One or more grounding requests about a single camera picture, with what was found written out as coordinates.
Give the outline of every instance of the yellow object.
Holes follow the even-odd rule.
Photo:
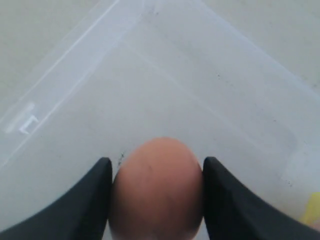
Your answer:
[[[311,226],[320,219],[320,192],[311,194],[301,222]]]

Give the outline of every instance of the eggshell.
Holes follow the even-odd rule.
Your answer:
[[[119,169],[109,215],[115,240],[191,240],[202,216],[202,170],[180,141],[148,141]]]

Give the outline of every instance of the white surface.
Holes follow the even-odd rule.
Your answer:
[[[179,138],[201,164],[218,157],[298,217],[319,190],[320,98],[251,40],[199,1],[143,15],[1,170],[0,229],[54,201],[101,156],[116,168],[157,136]]]

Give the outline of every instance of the egg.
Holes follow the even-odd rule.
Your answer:
[[[203,217],[203,175],[180,141],[159,137],[138,147],[120,167],[109,225],[114,240],[191,240]]]

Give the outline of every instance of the transparent plastic box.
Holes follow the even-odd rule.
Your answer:
[[[0,229],[158,136],[293,217],[319,190],[320,96],[200,0],[102,0],[25,81],[0,103]]]

